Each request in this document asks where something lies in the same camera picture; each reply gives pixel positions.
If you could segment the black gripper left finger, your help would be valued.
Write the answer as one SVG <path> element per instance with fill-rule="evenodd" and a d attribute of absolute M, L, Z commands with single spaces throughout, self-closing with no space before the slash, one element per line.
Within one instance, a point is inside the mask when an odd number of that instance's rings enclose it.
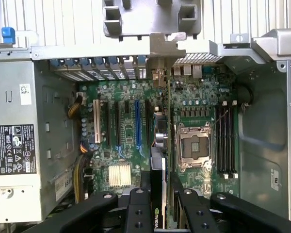
<path fill-rule="evenodd" d="M 99 192 L 89 199 L 29 228 L 28 233 L 150 233 L 150 173 L 141 173 L 141 184 L 124 191 Z"/>

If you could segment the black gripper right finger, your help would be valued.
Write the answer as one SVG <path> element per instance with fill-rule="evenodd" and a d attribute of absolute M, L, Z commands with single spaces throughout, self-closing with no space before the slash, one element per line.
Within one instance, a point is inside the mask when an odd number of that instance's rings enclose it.
<path fill-rule="evenodd" d="M 229 193 L 206 199 L 171 173 L 174 220 L 192 233 L 291 233 L 291 221 Z"/>

